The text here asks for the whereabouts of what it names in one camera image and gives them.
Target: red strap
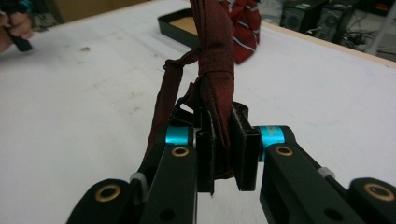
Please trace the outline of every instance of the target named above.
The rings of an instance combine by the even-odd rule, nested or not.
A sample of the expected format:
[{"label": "red strap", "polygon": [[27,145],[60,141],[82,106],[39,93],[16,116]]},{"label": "red strap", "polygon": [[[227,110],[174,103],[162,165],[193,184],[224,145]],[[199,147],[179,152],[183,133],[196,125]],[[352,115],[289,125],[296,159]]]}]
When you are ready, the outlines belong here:
[{"label": "red strap", "polygon": [[219,139],[215,152],[216,178],[228,178],[233,176],[229,131],[233,102],[233,25],[218,0],[191,0],[191,8],[201,47],[179,60],[166,61],[146,154],[154,144],[158,128],[167,125],[184,65],[198,60],[198,78],[190,84],[185,104],[192,109],[202,106],[210,111]]}]

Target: black equipment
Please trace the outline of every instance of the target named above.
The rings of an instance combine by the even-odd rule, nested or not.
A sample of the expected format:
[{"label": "black equipment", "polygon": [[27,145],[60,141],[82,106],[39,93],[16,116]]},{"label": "black equipment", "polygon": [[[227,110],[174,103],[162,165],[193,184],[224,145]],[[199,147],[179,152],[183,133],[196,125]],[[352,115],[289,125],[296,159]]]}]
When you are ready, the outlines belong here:
[{"label": "black equipment", "polygon": [[[214,192],[217,140],[210,113],[179,106],[130,182],[107,179],[91,187],[68,224],[196,223],[197,192]],[[231,131],[240,190],[255,189],[258,161],[265,161],[260,201],[270,224],[396,223],[396,188],[361,178],[344,189],[289,127],[252,127],[248,108],[233,103]]]},{"label": "black equipment", "polygon": [[305,34],[316,28],[327,0],[288,0],[283,4],[280,26]]},{"label": "black equipment", "polygon": [[386,17],[395,0],[360,0],[358,9]]},{"label": "black equipment", "polygon": [[339,44],[358,3],[358,0],[335,0],[326,4],[314,37]]},{"label": "black equipment", "polygon": [[[11,15],[20,12],[26,13],[31,10],[31,4],[27,0],[0,0],[0,11],[7,13],[9,22],[12,25]],[[25,52],[32,49],[32,45],[28,40],[21,38],[20,36],[14,36],[9,32],[9,28],[5,27],[6,31],[11,38],[12,42],[17,46],[18,50]]]}]

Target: white table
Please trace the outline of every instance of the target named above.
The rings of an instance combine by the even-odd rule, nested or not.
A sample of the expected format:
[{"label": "white table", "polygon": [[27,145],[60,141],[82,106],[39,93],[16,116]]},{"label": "white table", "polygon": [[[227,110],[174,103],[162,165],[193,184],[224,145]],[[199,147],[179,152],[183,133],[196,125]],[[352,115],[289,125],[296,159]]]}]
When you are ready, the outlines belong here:
[{"label": "white table", "polygon": [[[65,223],[94,183],[127,180],[142,161],[166,59],[189,49],[157,17],[189,7],[153,1],[67,23],[0,55],[0,223]],[[396,186],[396,65],[270,25],[235,67],[253,125],[284,124],[345,187],[371,176]],[[185,68],[180,94],[194,81]],[[265,223],[257,190],[234,179],[198,198],[198,223]]]}]

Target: red cloth bundle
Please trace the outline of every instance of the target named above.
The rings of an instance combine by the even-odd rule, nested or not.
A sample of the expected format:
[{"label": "red cloth bundle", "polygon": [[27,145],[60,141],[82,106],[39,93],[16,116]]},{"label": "red cloth bundle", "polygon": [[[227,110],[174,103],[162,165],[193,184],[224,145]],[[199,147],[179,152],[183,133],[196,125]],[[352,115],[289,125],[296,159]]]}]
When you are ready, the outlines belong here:
[{"label": "red cloth bundle", "polygon": [[233,25],[217,0],[191,0],[191,8],[201,47],[178,60],[165,62],[146,155],[157,130],[167,125],[174,109],[184,65],[198,61],[198,78],[190,84],[184,104],[210,111],[219,139],[215,152],[216,178],[228,178],[233,176],[229,130],[233,102]]},{"label": "red cloth bundle", "polygon": [[235,62],[240,64],[249,58],[260,44],[262,16],[253,0],[235,0],[233,4],[224,0],[221,5],[228,12],[235,28],[233,56]]}]

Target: hand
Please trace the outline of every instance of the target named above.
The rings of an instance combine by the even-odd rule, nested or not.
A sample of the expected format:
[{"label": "hand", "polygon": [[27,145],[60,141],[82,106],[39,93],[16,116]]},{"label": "hand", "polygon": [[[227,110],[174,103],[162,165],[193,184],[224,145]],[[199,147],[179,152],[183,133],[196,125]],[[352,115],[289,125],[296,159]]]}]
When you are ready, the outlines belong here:
[{"label": "hand", "polygon": [[0,52],[5,51],[12,41],[4,27],[10,28],[12,35],[20,36],[23,39],[29,39],[33,35],[33,30],[31,28],[32,23],[26,14],[14,13],[11,15],[12,25],[10,24],[7,15],[0,14]]}]

